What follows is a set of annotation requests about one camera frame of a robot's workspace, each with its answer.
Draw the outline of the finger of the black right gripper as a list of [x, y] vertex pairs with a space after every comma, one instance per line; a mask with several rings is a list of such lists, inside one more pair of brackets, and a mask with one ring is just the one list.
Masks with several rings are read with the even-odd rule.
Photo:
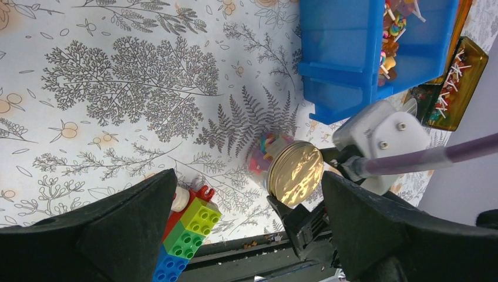
[[281, 219], [294, 253], [300, 260], [331, 259], [331, 230], [325, 202], [320, 202], [309, 211], [302, 204], [290, 208], [274, 196], [267, 196], [267, 200]]

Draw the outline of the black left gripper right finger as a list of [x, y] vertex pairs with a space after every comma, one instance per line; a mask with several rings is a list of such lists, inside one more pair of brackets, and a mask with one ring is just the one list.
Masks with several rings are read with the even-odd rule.
[[333, 173], [322, 193], [349, 281], [496, 281], [497, 231], [431, 216]]

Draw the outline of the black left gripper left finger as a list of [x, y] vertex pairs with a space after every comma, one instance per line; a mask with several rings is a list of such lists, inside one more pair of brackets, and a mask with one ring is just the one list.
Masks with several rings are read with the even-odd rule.
[[126, 190], [31, 226], [1, 229], [2, 281], [150, 281], [177, 177]]

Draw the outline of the gold round jar lid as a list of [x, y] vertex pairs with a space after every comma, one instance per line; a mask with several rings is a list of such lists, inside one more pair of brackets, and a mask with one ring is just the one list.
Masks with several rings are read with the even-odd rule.
[[271, 162], [267, 176], [268, 193], [288, 207], [306, 200], [317, 188], [324, 171], [319, 149], [305, 141], [286, 145]]

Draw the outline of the clear glass jar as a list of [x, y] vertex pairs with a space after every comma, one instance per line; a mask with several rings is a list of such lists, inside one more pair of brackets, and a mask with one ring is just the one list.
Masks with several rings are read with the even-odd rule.
[[255, 148], [248, 158], [248, 171], [251, 179], [267, 189], [270, 167], [286, 147], [294, 142], [294, 137], [280, 132], [265, 132], [257, 139]]

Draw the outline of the blue plastic bin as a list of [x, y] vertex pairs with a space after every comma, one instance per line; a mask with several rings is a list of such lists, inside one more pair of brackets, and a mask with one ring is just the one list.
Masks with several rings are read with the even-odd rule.
[[311, 119], [326, 125], [377, 100], [445, 72], [458, 1], [419, 1], [421, 18], [408, 17], [395, 57], [397, 78], [378, 85], [384, 1], [302, 1], [300, 25], [304, 98]]

